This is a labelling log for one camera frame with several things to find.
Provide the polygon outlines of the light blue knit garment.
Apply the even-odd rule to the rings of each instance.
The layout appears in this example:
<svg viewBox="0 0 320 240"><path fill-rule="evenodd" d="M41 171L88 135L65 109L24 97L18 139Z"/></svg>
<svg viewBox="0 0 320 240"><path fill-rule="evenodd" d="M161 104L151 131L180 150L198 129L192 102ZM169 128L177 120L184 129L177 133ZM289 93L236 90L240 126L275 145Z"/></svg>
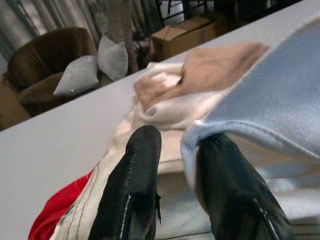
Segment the light blue knit garment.
<svg viewBox="0 0 320 240"><path fill-rule="evenodd" d="M240 145L291 221L320 224L320 18L272 47L185 131L184 172L196 193L200 141L219 133Z"/></svg>

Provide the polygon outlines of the grey patterned curtain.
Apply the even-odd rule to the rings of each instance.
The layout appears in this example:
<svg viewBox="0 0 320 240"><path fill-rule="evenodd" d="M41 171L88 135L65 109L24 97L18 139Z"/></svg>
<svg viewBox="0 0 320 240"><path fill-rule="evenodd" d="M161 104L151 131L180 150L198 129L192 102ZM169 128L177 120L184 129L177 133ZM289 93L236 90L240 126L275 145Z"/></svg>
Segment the grey patterned curtain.
<svg viewBox="0 0 320 240"><path fill-rule="evenodd" d="M103 35L124 42L128 71L139 70L133 32L160 30L156 0L0 0L0 56L8 61L23 45L50 31L81 27L95 44Z"/></svg>

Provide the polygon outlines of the brown cardboard box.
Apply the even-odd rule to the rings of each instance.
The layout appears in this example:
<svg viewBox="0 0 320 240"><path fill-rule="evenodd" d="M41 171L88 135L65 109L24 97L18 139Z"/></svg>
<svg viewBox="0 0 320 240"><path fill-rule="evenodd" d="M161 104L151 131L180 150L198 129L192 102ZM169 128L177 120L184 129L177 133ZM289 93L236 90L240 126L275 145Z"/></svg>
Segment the brown cardboard box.
<svg viewBox="0 0 320 240"><path fill-rule="evenodd" d="M216 18L197 16L153 33L155 59L158 62L166 60L214 39L216 23Z"/></svg>
<svg viewBox="0 0 320 240"><path fill-rule="evenodd" d="M31 118L4 75L0 75L0 132Z"/></svg>

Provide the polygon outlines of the red crumpled garment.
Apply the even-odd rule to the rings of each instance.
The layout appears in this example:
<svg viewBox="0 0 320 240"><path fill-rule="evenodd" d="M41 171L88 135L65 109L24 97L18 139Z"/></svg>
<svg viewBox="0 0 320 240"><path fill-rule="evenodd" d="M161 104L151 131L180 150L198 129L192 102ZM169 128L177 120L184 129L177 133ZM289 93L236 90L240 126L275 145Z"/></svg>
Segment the red crumpled garment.
<svg viewBox="0 0 320 240"><path fill-rule="evenodd" d="M69 210L84 187L91 172L73 181L55 193L44 205L43 210L34 221L28 240L49 240L61 217Z"/></svg>

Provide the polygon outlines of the white table black frame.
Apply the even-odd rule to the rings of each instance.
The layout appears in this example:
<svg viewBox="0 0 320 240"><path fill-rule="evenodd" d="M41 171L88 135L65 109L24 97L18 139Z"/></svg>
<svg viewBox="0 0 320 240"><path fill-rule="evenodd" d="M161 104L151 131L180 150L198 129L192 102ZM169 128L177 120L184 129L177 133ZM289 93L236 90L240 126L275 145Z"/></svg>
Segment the white table black frame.
<svg viewBox="0 0 320 240"><path fill-rule="evenodd" d="M256 40L271 49L316 18L320 18L320 0L302 0L206 46ZM132 109L135 79L131 75L0 132L0 240L26 240L45 200L92 171L104 157L110 139ZM185 132L194 122L184 129L180 141L183 171L159 174L158 240L213 238L209 219L187 181L181 153ZM291 223L295 240L320 240L320 224Z"/></svg>

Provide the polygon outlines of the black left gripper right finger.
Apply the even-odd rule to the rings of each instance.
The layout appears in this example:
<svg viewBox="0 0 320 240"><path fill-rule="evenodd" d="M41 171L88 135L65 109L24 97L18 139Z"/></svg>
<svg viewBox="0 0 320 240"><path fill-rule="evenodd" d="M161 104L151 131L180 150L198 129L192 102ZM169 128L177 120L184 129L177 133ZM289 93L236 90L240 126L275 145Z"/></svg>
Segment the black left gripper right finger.
<svg viewBox="0 0 320 240"><path fill-rule="evenodd" d="M219 133L201 140L198 160L215 240L294 240L265 180L229 137Z"/></svg>

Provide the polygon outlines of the beige garment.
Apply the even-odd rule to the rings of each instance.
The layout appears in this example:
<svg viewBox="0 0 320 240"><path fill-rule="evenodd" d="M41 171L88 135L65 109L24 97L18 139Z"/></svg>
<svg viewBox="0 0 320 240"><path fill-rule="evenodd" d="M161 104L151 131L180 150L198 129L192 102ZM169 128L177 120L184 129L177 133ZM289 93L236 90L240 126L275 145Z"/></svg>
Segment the beige garment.
<svg viewBox="0 0 320 240"><path fill-rule="evenodd" d="M268 50L258 42L242 43L222 48L194 48L184 58L175 76L179 81L171 86L144 76L134 84L134 101L144 110L169 99L230 88Z"/></svg>

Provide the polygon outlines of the cream garment grey stripes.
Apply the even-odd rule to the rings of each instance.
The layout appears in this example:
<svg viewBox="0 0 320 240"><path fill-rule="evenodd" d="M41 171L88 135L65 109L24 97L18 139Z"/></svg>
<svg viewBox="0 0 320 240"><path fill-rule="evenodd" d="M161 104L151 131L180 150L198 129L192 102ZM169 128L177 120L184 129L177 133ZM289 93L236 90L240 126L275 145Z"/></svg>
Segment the cream garment grey stripes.
<svg viewBox="0 0 320 240"><path fill-rule="evenodd" d="M88 239L109 175L124 155L127 142L137 128L153 125L161 133L159 174L183 171L180 145L184 129L190 122L191 119L183 113L156 112L154 115L146 115L137 109L132 111L118 125L108 142L105 155L93 169L81 194L60 219L50 240Z"/></svg>

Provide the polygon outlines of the white crumpled garment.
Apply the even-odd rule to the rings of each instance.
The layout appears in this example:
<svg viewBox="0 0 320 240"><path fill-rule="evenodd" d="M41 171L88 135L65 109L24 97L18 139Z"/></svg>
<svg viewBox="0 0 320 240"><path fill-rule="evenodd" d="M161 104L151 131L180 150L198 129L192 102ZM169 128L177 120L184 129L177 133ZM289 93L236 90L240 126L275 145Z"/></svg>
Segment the white crumpled garment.
<svg viewBox="0 0 320 240"><path fill-rule="evenodd" d="M167 99L165 94L182 78L181 63L151 62L133 85L132 127L153 125L159 129L184 129L202 119L225 95L224 91L198 92Z"/></svg>

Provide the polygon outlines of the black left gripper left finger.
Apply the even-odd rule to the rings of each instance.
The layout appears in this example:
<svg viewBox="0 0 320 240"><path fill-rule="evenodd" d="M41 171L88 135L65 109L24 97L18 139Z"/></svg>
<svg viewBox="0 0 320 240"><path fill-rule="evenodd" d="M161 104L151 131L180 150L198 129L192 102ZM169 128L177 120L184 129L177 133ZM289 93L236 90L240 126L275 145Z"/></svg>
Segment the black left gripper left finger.
<svg viewBox="0 0 320 240"><path fill-rule="evenodd" d="M154 240L161 219L157 193L162 138L152 125L138 128L108 177L88 240Z"/></svg>

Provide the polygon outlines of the grey cushion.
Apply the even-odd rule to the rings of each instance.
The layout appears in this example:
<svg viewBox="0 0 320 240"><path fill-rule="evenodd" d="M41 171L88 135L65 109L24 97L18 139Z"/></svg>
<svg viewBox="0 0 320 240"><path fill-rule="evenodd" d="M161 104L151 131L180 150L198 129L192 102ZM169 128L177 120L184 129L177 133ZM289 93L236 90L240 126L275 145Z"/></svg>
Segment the grey cushion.
<svg viewBox="0 0 320 240"><path fill-rule="evenodd" d="M73 97L96 87L98 63L94 55L82 56L68 64L55 88L54 96Z"/></svg>
<svg viewBox="0 0 320 240"><path fill-rule="evenodd" d="M98 46L98 68L113 82L124 78L128 72L129 56L122 41L114 43L103 35Z"/></svg>

